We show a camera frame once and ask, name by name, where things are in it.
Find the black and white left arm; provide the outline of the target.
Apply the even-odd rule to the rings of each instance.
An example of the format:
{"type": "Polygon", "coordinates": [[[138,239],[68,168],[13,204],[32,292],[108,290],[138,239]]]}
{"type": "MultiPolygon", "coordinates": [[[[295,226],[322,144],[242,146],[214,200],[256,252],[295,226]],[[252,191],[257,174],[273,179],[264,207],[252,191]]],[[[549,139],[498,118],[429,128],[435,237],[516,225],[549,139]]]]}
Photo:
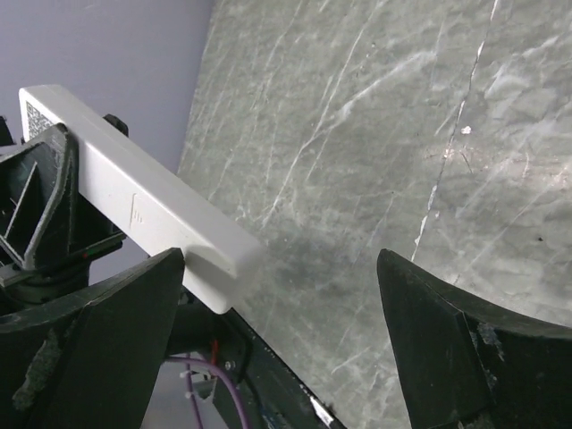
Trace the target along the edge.
{"type": "Polygon", "coordinates": [[[80,194],[65,126],[1,145],[2,427],[137,428],[164,363],[203,374],[190,392],[230,428],[341,426],[241,316],[183,290],[179,250],[90,283],[125,236],[80,194]]]}

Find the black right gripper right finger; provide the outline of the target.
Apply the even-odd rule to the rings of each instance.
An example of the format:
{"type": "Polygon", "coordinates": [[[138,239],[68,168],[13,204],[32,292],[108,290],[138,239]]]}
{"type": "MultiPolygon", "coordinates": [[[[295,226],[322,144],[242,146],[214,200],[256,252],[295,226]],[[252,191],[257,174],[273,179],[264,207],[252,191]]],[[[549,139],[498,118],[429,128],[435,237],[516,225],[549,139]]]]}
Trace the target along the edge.
{"type": "Polygon", "coordinates": [[[389,250],[377,276],[414,428],[569,428],[571,330],[513,312],[389,250]]]}

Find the long white remote control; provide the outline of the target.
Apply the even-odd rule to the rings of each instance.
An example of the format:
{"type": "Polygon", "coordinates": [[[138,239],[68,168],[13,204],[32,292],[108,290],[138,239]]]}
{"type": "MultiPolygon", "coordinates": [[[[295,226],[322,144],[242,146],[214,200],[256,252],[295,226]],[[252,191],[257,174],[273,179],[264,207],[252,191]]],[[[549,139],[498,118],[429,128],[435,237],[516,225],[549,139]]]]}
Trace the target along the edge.
{"type": "Polygon", "coordinates": [[[150,256],[180,248],[182,284],[216,314],[237,304],[264,247],[61,85],[19,91],[25,139],[64,124],[79,142],[80,194],[150,256]]]}

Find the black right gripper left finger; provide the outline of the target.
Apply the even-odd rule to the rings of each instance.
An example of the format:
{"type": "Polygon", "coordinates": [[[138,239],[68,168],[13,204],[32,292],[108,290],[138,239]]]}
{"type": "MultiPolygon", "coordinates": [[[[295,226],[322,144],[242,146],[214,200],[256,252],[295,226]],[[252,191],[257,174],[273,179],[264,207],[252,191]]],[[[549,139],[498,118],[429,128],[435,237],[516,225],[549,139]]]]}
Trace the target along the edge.
{"type": "Polygon", "coordinates": [[[164,361],[184,261],[122,273],[1,316],[3,428],[138,428],[164,361]]]}

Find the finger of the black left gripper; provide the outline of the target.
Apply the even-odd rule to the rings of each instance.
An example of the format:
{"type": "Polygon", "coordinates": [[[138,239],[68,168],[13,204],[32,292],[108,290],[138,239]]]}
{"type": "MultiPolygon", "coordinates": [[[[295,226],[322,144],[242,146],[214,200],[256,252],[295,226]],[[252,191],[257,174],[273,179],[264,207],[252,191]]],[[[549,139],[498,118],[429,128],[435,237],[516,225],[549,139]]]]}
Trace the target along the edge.
{"type": "Polygon", "coordinates": [[[1,247],[18,266],[71,254],[78,173],[78,142],[61,123],[1,157],[1,247]]]}
{"type": "Polygon", "coordinates": [[[115,127],[122,135],[125,137],[129,136],[129,127],[125,122],[120,120],[117,116],[113,114],[106,114],[104,119],[109,122],[113,127],[115,127]]]}

